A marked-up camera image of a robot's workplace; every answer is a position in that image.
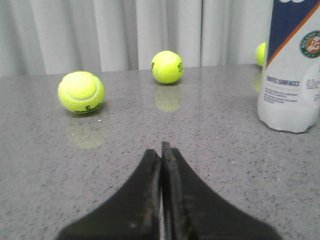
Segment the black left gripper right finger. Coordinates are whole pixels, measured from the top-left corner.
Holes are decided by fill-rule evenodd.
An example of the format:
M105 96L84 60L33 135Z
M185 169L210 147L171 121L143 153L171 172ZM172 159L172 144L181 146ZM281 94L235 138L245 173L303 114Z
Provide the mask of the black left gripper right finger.
M280 240L262 222L214 192L177 148L162 142L162 199L167 240Z

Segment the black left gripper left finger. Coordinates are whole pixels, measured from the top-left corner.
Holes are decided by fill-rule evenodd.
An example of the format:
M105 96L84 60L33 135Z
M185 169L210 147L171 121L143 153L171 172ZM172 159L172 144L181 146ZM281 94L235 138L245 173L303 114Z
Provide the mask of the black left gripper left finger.
M157 240L161 159L147 149L135 171L107 201L64 227L58 240Z

